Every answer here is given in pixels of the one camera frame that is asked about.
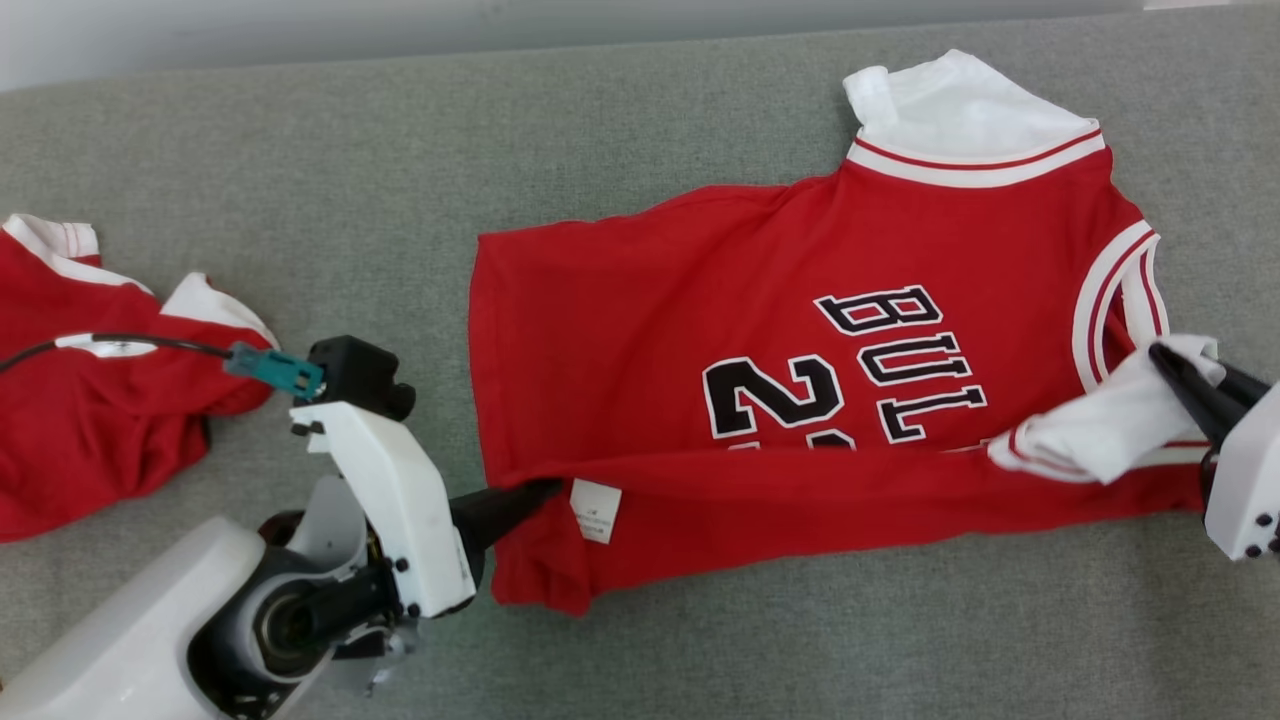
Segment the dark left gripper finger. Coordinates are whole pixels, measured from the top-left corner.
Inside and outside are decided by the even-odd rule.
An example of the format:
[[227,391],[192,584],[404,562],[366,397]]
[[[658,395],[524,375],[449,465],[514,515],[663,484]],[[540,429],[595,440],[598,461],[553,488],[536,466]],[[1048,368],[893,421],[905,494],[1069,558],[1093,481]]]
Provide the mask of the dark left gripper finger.
[[561,478],[535,478],[508,488],[485,488],[451,500],[451,519],[460,533],[472,579],[480,585],[486,555],[499,541],[562,492]]

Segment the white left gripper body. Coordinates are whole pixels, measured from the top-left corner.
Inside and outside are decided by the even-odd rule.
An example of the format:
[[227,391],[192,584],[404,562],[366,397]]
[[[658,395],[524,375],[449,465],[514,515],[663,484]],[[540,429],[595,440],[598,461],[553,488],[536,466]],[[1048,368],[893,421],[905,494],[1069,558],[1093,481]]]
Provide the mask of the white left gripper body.
[[347,402],[289,411],[296,424],[320,425],[311,454],[332,456],[353,491],[383,555],[408,566],[396,574],[406,610],[439,618],[470,602],[476,583],[454,528],[442,474],[399,421]]

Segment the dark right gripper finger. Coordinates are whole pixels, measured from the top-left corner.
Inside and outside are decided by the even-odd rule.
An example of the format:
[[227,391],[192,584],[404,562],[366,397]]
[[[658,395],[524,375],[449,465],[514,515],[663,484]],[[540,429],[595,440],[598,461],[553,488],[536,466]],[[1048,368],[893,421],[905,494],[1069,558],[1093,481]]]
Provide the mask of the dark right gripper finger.
[[1216,387],[1221,407],[1254,407],[1272,388],[1271,383],[1230,363],[1221,363],[1221,366],[1225,375]]
[[1210,445],[1221,446],[1238,423],[1238,401],[1213,386],[1192,360],[1167,345],[1152,345],[1148,357]]

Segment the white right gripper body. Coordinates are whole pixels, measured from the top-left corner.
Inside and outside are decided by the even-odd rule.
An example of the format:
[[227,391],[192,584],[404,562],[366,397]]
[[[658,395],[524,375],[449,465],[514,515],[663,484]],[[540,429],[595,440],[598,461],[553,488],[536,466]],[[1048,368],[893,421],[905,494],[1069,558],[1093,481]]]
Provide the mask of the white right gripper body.
[[1277,552],[1279,391],[1254,407],[1239,407],[1238,423],[1213,450],[1206,501],[1208,538],[1233,561]]

